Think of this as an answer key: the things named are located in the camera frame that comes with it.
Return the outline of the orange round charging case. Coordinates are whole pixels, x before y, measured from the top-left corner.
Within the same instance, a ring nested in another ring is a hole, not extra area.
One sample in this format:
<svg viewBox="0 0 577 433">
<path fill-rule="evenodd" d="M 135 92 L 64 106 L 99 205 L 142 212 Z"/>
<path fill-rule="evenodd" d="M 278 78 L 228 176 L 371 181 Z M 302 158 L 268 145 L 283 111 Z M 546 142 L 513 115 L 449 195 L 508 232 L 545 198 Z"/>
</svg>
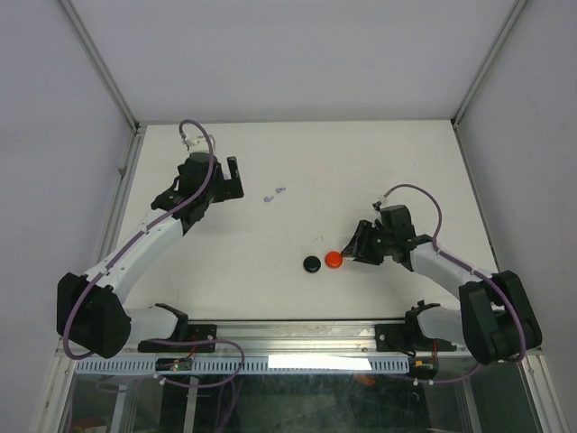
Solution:
<svg viewBox="0 0 577 433">
<path fill-rule="evenodd" d="M 338 251 L 331 251 L 325 255 L 325 265 L 331 269 L 338 269 L 343 265 L 343 257 Z"/>
</svg>

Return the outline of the black round charging case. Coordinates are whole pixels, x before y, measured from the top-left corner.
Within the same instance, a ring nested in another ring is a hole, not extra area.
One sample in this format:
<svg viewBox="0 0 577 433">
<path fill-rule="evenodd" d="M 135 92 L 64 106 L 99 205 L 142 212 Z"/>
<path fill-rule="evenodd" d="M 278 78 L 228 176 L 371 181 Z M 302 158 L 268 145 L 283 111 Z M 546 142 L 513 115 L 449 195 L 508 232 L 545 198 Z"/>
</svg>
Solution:
<svg viewBox="0 0 577 433">
<path fill-rule="evenodd" d="M 314 255 L 307 256 L 303 261 L 303 268 L 306 272 L 316 273 L 320 270 L 322 263 L 320 259 Z"/>
</svg>

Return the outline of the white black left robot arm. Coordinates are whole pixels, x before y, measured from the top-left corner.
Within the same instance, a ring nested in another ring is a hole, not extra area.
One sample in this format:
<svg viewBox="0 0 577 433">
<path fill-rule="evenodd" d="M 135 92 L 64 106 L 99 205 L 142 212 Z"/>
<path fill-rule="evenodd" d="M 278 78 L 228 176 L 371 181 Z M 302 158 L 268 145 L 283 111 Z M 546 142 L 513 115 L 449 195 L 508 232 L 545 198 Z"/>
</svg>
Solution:
<svg viewBox="0 0 577 433">
<path fill-rule="evenodd" d="M 57 286 L 56 330 L 67 343 L 109 359 L 126 345 L 144 351 L 164 345 L 179 350 L 191 341 L 188 315 L 164 303 L 128 309 L 127 297 L 154 262 L 199 222 L 215 203 L 243 198 L 238 161 L 230 173 L 207 152 L 192 152 L 172 184 L 152 202 L 140 226 L 99 264 Z"/>
</svg>

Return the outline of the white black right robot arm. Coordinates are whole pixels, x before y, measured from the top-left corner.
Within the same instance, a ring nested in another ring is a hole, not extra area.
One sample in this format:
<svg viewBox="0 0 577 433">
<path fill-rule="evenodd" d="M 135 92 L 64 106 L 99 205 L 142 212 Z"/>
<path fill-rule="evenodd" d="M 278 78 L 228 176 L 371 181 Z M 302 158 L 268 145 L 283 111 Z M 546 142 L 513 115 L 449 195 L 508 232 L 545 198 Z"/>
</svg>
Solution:
<svg viewBox="0 0 577 433">
<path fill-rule="evenodd" d="M 483 365 L 513 361 L 543 343 L 541 327 L 520 277 L 512 271 L 486 274 L 451 256 L 430 235 L 417 235 L 404 205 L 378 210 L 374 221 L 358 223 L 341 251 L 344 258 L 380 265 L 390 258 L 433 281 L 459 302 L 458 309 L 420 302 L 405 315 L 408 349 L 434 339 L 461 345 Z"/>
</svg>

